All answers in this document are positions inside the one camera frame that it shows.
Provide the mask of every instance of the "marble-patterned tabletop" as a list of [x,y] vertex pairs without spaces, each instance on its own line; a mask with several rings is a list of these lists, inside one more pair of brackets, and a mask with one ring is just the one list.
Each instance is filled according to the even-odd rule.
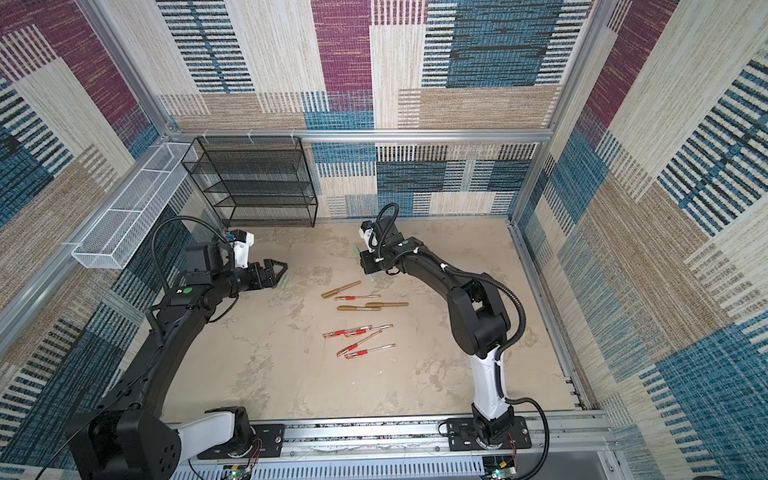
[[[188,421],[206,409],[232,405],[245,406],[251,419],[470,411],[469,360],[451,335],[445,301],[409,275],[365,275],[355,248],[363,248],[358,226],[339,222],[314,228],[248,229],[256,237],[250,261],[287,262],[288,281],[284,288],[241,294],[232,312],[204,328],[170,387],[164,421]],[[546,410],[573,409],[505,222],[465,217],[399,220],[398,228],[456,267],[488,272],[518,295],[528,327],[522,340],[505,353],[508,394],[530,396]],[[365,300],[342,303],[320,296],[356,280],[362,283],[344,294],[379,293],[381,301],[410,305],[341,312],[338,305],[363,305]],[[505,304],[514,330],[515,308]],[[324,332],[336,329],[387,323],[394,327],[364,345],[397,347],[356,359],[336,357],[355,339],[323,338]]]

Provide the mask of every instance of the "red wire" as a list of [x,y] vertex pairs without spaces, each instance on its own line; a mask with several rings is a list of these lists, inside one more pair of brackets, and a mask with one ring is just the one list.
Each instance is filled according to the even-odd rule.
[[512,444],[512,458],[515,461],[515,471],[518,469],[518,446],[515,445],[515,440],[512,438],[512,435],[507,434],[509,437],[509,442]]
[[[259,463],[259,458],[261,457],[261,439],[257,439],[257,443],[254,445],[256,450],[250,455],[250,458],[248,459],[248,463],[246,464],[246,468],[253,468],[256,466],[256,463]],[[253,460],[253,457],[256,457],[256,461],[253,463],[253,465],[250,464],[250,461]]]

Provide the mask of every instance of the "white wire mesh basket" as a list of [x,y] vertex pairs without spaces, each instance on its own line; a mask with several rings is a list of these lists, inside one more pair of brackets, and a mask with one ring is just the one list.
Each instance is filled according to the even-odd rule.
[[196,161],[197,152],[189,144],[166,143],[158,148],[72,256],[85,268],[125,268],[186,177],[182,158]]

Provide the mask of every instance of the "black wire mesh shelf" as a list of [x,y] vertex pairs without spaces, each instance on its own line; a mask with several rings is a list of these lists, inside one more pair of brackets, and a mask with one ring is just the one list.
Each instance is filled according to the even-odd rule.
[[314,227],[317,195],[301,140],[198,137],[182,162],[227,227]]

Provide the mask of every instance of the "robotic arm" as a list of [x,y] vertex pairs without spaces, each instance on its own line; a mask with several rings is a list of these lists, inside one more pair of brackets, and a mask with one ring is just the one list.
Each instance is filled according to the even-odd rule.
[[[66,425],[82,478],[165,480],[179,462],[215,445],[233,457],[245,455],[253,447],[253,432],[242,407],[206,412],[202,419],[177,429],[159,418],[184,355],[211,322],[217,305],[227,297],[237,299],[240,292],[275,287],[287,270],[286,263],[275,260],[264,260],[264,267],[248,263],[252,234],[235,230],[230,241],[233,247],[227,265],[222,261],[220,242],[187,248],[186,284],[170,289],[159,305],[147,311],[151,336],[122,379],[96,412],[77,414]],[[278,273],[276,265],[282,267]]]
[[[394,208],[391,217],[382,215]],[[375,221],[363,222],[360,236],[369,246],[360,254],[366,273],[396,268],[413,275],[448,302],[453,339],[470,355],[475,398],[472,404],[476,442],[484,449],[499,449],[515,422],[515,411],[506,398],[502,353],[525,331],[525,312],[517,297],[487,273],[463,272],[430,251],[422,241],[406,239],[395,226],[399,208],[384,207]],[[502,290],[518,310],[518,330],[507,339],[510,320],[499,294]]]

